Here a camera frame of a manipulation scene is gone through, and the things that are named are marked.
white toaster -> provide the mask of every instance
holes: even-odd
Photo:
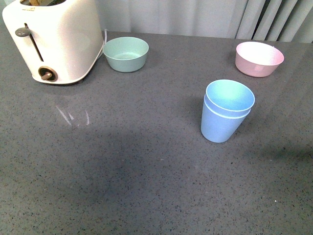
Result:
[[[104,45],[94,0],[30,1],[12,2],[2,16],[33,78],[50,84],[84,78]]]

stacked cups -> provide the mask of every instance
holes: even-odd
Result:
[[[210,83],[204,96],[201,132],[209,141],[227,141],[250,113],[254,105],[253,92],[232,80]]]

curtain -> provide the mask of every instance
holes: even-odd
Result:
[[[13,0],[0,0],[9,4]],[[313,0],[96,0],[102,29],[311,43]]]

bread in toaster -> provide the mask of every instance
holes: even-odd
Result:
[[[44,0],[29,0],[32,6],[39,6]]]

light green bowl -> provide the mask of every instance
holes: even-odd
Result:
[[[142,68],[148,50],[149,46],[144,40],[133,37],[115,38],[103,46],[109,65],[119,72],[133,72]]]

